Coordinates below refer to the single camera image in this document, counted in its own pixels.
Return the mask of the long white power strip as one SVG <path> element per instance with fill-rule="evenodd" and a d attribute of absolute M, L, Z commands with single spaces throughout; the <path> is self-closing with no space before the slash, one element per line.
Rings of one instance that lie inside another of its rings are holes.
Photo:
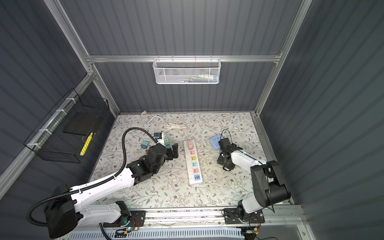
<path fill-rule="evenodd" d="M 188 141 L 192 141 L 194 148 L 189 150 Z M 201 166 L 198 158 L 197 146 L 194 140 L 184 141 L 185 156 L 186 156 L 186 165 L 188 172 L 189 184 L 194 187 L 198 187 L 203 183 L 203 176 L 201 171 Z"/>

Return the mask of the teal blue power strip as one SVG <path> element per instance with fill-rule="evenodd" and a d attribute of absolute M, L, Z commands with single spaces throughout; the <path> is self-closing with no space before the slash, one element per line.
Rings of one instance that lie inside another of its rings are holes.
<path fill-rule="evenodd" d="M 164 145 L 165 145 L 165 147 L 166 147 L 167 149 L 170 149 L 170 148 L 171 148 L 171 144 L 170 144 L 170 141 L 169 141 L 168 137 L 167 137 L 166 135 L 164 135 L 163 139 L 164 139 Z"/>

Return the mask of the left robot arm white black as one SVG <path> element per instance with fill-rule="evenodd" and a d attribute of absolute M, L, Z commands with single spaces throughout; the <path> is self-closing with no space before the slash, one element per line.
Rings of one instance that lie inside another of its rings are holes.
<path fill-rule="evenodd" d="M 118 190 L 130 188 L 157 174 L 166 161 L 168 149 L 162 144 L 151 146 L 147 155 L 129 163 L 121 173 L 88 184 L 74 186 L 75 194 L 50 200 L 44 208 L 51 239 L 63 237 L 76 227 L 106 224 L 131 230 L 139 226 L 122 201 L 106 206 L 91 204 Z"/>

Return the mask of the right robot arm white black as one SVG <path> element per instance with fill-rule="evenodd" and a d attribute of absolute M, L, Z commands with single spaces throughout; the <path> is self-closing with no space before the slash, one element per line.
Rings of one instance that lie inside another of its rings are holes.
<path fill-rule="evenodd" d="M 217 163 L 223 170 L 229 172 L 240 167 L 251 175 L 253 193 L 239 201 L 240 214 L 250 215 L 291 198 L 291 191 L 277 161 L 257 160 L 228 138 L 219 140 L 219 146 Z"/>

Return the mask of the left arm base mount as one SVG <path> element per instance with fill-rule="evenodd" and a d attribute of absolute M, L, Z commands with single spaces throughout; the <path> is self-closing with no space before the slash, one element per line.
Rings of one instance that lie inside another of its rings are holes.
<path fill-rule="evenodd" d="M 139 228 L 144 226 L 146 211 L 131 211 L 129 214 L 122 214 L 113 223 L 103 223 L 104 228 Z"/>

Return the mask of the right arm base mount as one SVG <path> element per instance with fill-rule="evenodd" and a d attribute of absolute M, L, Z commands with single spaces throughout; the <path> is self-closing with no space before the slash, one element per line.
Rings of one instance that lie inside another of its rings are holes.
<path fill-rule="evenodd" d="M 227 225 L 259 225 L 265 223 L 265 218 L 262 210 L 248 214 L 245 212 L 245 210 L 241 210 L 240 208 L 224 208 L 221 213 L 224 216 L 225 223 Z"/>

